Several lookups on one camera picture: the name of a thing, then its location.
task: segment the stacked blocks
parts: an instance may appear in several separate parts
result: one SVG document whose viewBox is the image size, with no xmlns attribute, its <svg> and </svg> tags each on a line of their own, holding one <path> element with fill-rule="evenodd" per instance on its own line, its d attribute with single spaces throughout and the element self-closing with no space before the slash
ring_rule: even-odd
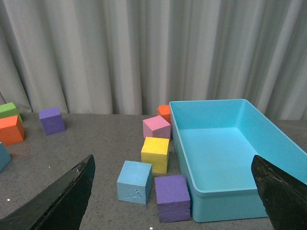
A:
<svg viewBox="0 0 307 230">
<path fill-rule="evenodd" d="M 46 135 L 65 131 L 65 125 L 58 107 L 39 111 L 39 120 Z"/>
<path fill-rule="evenodd" d="M 171 109 L 168 104 L 159 106 L 157 114 L 163 117 L 168 123 L 171 123 Z"/>
<path fill-rule="evenodd" d="M 0 141 L 5 146 L 22 142 L 23 140 L 24 127 L 18 115 L 0 119 Z"/>
<path fill-rule="evenodd" d="M 0 172 L 10 162 L 10 160 L 11 160 L 11 156 L 7 152 L 7 150 L 4 147 L 3 143 L 0 142 Z"/>
<path fill-rule="evenodd" d="M 190 196 L 184 176 L 156 177 L 154 181 L 160 222 L 190 220 Z"/>
<path fill-rule="evenodd" d="M 146 205 L 152 187 L 152 165 L 125 161 L 117 180 L 118 199 Z"/>
<path fill-rule="evenodd" d="M 18 115 L 20 121 L 23 122 L 13 102 L 0 105 L 0 118 L 5 118 L 14 115 Z"/>
<path fill-rule="evenodd" d="M 141 150 L 142 162 L 153 165 L 153 173 L 167 173 L 169 139 L 146 137 Z"/>
<path fill-rule="evenodd" d="M 145 119 L 143 120 L 143 135 L 144 138 L 154 137 L 170 139 L 171 125 L 159 115 Z"/>
</svg>

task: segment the cyan plastic tray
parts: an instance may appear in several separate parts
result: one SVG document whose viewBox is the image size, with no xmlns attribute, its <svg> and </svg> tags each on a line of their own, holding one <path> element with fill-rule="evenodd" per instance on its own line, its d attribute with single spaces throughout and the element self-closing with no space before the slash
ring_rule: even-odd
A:
<svg viewBox="0 0 307 230">
<path fill-rule="evenodd" d="M 170 108 L 196 222 L 267 216 L 251 173 L 256 154 L 307 183 L 307 154 L 250 102 L 170 102 Z"/>
</svg>

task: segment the gray table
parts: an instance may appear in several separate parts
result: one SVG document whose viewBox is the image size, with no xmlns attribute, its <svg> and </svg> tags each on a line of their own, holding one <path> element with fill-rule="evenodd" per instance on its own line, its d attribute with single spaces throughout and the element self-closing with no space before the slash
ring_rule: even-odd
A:
<svg viewBox="0 0 307 230">
<path fill-rule="evenodd" d="M 12 161 L 0 173 L 0 219 L 93 154 L 96 173 L 82 230 L 273 229 L 268 218 L 160 223 L 154 183 L 147 205 L 118 201 L 118 175 L 125 160 L 141 161 L 142 120 L 148 116 L 64 114 L 67 130 L 50 136 L 45 135 L 38 114 L 22 114 L 22 117 L 25 141 L 7 147 Z M 307 151 L 307 122 L 276 121 L 275 124 Z M 173 174 L 180 174 L 180 169 L 171 142 L 167 175 Z"/>
</svg>

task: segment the curtain fold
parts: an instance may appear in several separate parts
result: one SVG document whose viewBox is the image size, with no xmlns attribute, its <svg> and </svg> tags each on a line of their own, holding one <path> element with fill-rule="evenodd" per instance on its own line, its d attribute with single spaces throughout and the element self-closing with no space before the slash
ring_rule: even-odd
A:
<svg viewBox="0 0 307 230">
<path fill-rule="evenodd" d="M 245 98 L 307 119 L 303 0 L 0 0 L 0 104 L 156 114 Z"/>
</svg>

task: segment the purple block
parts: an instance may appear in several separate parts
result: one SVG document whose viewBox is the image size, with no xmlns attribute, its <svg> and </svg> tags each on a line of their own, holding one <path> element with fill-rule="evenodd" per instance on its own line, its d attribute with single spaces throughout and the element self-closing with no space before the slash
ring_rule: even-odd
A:
<svg viewBox="0 0 307 230">
<path fill-rule="evenodd" d="M 46 135 L 65 131 L 65 125 L 58 107 L 39 111 L 39 120 Z"/>
<path fill-rule="evenodd" d="M 160 222 L 191 219 L 191 201 L 184 176 L 155 177 L 154 182 Z"/>
</svg>

